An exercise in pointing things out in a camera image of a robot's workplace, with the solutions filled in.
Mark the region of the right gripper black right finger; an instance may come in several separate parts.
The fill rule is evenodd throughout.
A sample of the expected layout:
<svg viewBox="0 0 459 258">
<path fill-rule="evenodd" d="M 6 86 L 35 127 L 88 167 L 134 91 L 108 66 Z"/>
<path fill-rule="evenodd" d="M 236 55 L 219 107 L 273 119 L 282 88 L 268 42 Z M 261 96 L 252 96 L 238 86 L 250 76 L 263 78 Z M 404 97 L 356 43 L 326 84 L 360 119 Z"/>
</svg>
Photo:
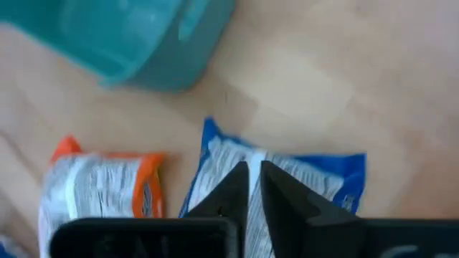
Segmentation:
<svg viewBox="0 0 459 258">
<path fill-rule="evenodd" d="M 360 258 L 362 219 L 270 161 L 261 163 L 260 186 L 275 258 Z"/>
</svg>

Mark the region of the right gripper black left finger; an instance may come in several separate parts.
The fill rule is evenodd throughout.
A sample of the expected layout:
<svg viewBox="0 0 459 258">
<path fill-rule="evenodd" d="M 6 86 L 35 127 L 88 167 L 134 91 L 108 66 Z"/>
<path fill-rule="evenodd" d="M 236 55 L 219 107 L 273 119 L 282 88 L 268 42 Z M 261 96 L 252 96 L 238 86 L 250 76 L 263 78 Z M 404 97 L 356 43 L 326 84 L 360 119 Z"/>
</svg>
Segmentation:
<svg viewBox="0 0 459 258">
<path fill-rule="evenodd" d="M 232 225 L 228 258 L 243 258 L 249 201 L 249 168 L 240 161 L 194 208 L 186 218 L 222 218 Z"/>
</svg>

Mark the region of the blue Maruchan noodle packet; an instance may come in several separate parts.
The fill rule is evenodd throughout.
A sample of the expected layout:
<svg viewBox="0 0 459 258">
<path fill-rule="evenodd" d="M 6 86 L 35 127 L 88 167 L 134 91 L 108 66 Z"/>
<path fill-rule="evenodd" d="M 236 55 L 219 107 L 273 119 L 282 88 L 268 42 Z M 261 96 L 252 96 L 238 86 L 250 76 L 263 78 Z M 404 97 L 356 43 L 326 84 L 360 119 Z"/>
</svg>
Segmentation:
<svg viewBox="0 0 459 258">
<path fill-rule="evenodd" d="M 333 204 L 356 213 L 364 192 L 366 154 L 291 156 L 269 152 L 223 133 L 213 118 L 204 121 L 197 173 L 182 205 L 184 216 L 207 197 L 240 161 L 250 168 L 250 207 L 245 258 L 277 258 L 262 211 L 259 168 L 270 161 Z"/>
</svg>

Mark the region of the orange Maruchan noodle packet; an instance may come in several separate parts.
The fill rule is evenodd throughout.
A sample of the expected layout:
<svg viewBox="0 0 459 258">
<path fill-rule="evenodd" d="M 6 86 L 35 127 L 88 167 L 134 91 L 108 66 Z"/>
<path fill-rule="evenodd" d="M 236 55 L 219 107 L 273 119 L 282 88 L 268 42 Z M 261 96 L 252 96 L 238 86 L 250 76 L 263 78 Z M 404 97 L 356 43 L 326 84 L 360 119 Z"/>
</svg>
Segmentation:
<svg viewBox="0 0 459 258">
<path fill-rule="evenodd" d="M 71 135 L 55 149 L 40 198 L 40 258 L 57 228 L 87 217 L 164 217 L 158 170 L 164 153 L 84 151 Z"/>
</svg>

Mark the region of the teal plastic bin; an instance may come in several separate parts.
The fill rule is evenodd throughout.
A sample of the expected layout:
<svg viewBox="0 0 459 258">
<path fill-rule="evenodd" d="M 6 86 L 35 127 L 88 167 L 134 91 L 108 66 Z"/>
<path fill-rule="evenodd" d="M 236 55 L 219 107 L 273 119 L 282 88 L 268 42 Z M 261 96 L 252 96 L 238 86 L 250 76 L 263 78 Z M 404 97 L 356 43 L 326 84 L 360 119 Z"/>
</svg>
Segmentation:
<svg viewBox="0 0 459 258">
<path fill-rule="evenodd" d="M 100 84 L 178 92 L 204 74 L 236 0 L 0 0 L 7 22 Z"/>
</svg>

